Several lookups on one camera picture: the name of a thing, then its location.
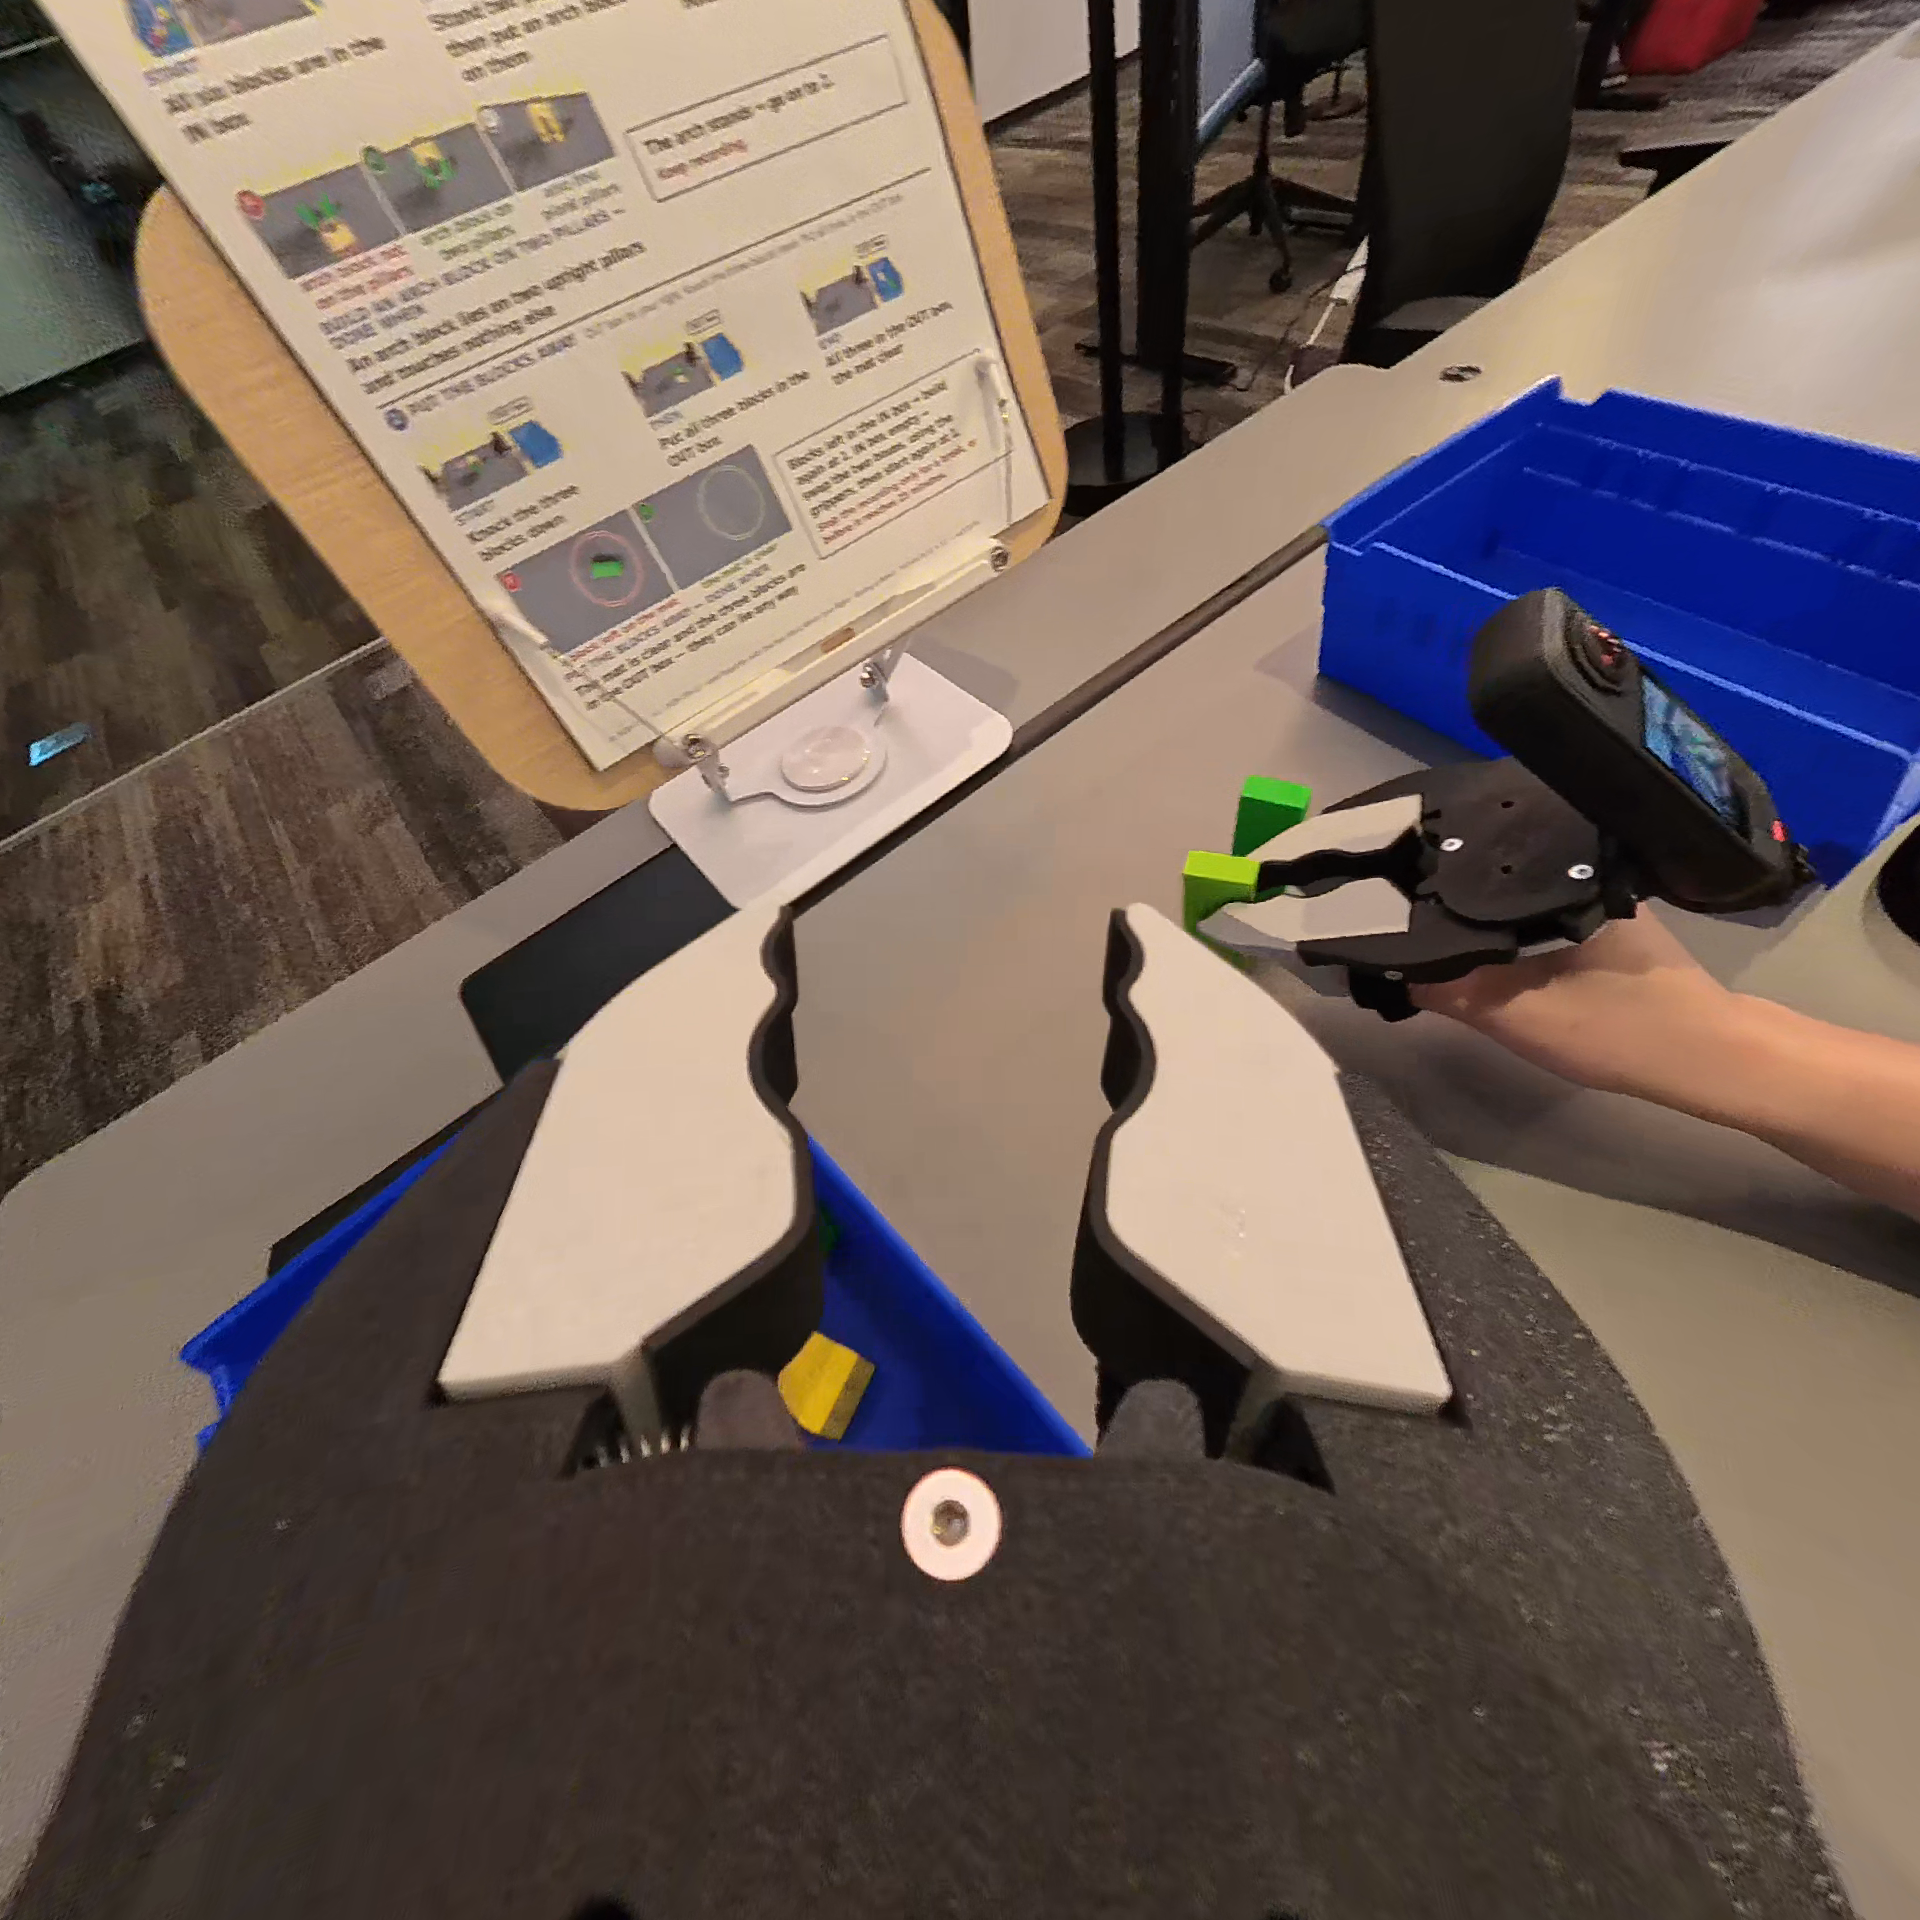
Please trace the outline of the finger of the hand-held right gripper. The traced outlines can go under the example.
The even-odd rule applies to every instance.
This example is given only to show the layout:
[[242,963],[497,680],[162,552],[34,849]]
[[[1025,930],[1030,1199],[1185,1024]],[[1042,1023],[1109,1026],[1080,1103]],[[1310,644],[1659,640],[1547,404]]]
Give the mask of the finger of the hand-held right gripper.
[[1411,902],[1389,880],[1341,880],[1317,894],[1287,888],[1255,904],[1227,905],[1195,938],[1239,967],[1317,967],[1304,958],[1307,950],[1397,940],[1409,930],[1409,919]]
[[1263,842],[1255,902],[1414,904],[1424,883],[1424,803],[1419,796],[1313,815]]

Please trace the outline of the black partition panel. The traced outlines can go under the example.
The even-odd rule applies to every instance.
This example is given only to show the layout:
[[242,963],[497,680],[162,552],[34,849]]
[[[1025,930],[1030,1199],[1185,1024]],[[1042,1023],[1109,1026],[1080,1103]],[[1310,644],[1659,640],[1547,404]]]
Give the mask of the black partition panel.
[[1525,274],[1567,164],[1575,2],[1365,10],[1365,265],[1338,361],[1391,368]]

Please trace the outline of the person's right hand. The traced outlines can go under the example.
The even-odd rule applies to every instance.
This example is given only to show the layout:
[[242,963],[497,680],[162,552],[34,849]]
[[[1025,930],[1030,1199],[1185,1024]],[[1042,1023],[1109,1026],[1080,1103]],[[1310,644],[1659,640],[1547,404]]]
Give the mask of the person's right hand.
[[1720,987],[1659,919],[1409,990],[1411,1006],[1571,1083],[1645,1094],[1711,1066],[1738,1031]]

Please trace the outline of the black round floor lamp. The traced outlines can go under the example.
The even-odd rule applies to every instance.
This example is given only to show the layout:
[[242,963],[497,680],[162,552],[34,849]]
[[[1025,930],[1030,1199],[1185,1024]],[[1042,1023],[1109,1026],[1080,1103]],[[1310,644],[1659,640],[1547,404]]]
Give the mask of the black round floor lamp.
[[1197,4],[1141,4],[1135,143],[1135,332],[1120,339],[1120,58],[1115,2],[1088,2],[1088,122],[1095,248],[1097,409],[1065,431],[1063,507],[1088,520],[1175,466],[1191,448],[1185,392],[1230,388],[1230,359],[1185,345]]

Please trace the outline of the yellow arch block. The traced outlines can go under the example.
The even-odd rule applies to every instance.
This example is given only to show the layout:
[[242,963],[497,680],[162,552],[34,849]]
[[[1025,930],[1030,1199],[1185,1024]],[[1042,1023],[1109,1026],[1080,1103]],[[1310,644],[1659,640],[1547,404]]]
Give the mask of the yellow arch block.
[[872,1376],[872,1360],[816,1330],[779,1372],[777,1388],[786,1414],[808,1440],[839,1444]]

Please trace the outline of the person's right forearm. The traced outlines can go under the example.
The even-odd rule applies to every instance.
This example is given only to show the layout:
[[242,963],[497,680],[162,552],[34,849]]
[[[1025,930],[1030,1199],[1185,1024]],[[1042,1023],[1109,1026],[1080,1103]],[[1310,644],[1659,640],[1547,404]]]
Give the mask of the person's right forearm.
[[1918,1215],[1918,1044],[1723,993],[1674,1105],[1846,1192]]

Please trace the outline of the blue plastic bin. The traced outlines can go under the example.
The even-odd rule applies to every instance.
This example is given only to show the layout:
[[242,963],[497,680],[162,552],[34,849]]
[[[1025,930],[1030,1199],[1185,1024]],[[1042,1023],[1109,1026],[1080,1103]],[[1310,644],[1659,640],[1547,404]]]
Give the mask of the blue plastic bin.
[[[456,1121],[271,1249],[267,1279],[179,1347],[219,1418],[325,1279],[398,1208],[463,1126]],[[823,1264],[823,1334],[872,1360],[841,1442],[865,1452],[974,1450],[1085,1456],[1088,1444],[895,1227],[813,1144],[817,1209],[841,1239]]]
[[1495,754],[1471,638],[1539,587],[1733,744],[1826,888],[1914,815],[1913,455],[1549,380],[1327,516],[1317,671]]

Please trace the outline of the printed instruction board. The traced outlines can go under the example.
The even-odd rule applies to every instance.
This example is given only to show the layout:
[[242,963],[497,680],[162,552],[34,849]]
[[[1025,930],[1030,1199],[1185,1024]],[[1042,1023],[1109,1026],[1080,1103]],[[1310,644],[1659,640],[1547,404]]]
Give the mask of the printed instruction board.
[[907,4],[42,4],[595,775],[1048,483]]

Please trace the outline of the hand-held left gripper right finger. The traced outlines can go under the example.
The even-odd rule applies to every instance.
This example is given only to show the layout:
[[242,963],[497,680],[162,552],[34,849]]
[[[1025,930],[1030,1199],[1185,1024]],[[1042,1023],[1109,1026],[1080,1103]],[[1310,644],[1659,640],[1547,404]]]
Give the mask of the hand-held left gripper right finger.
[[1449,1364],[1321,1042],[1145,904],[1111,912],[1099,996],[1070,1274],[1097,1442],[1163,1388],[1205,1456],[1277,1456],[1313,1414],[1443,1434]]

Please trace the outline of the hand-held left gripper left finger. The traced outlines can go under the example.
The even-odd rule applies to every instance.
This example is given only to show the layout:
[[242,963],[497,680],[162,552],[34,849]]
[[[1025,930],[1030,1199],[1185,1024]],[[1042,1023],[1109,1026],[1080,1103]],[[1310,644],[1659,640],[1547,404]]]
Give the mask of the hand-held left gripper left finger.
[[802,1452],[777,1378],[817,1330],[825,1256],[792,1114],[792,912],[751,904],[559,1049],[437,1388],[582,1388],[642,1455]]

